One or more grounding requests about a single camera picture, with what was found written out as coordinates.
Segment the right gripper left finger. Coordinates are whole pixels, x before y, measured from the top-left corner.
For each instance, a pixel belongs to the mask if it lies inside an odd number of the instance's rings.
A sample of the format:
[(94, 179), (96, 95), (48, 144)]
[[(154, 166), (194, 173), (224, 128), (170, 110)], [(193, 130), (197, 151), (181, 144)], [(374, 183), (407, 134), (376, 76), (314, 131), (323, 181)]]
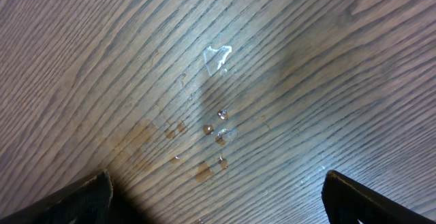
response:
[(112, 181), (103, 170), (2, 218), (1, 224), (105, 223), (112, 197)]

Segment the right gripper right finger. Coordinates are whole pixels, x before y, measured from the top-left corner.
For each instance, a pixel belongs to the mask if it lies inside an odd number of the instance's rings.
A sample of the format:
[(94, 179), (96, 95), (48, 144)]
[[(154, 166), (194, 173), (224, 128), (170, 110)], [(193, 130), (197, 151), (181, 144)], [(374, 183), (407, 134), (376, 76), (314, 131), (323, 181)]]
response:
[(335, 170), (326, 174), (322, 201), (330, 223), (435, 224)]

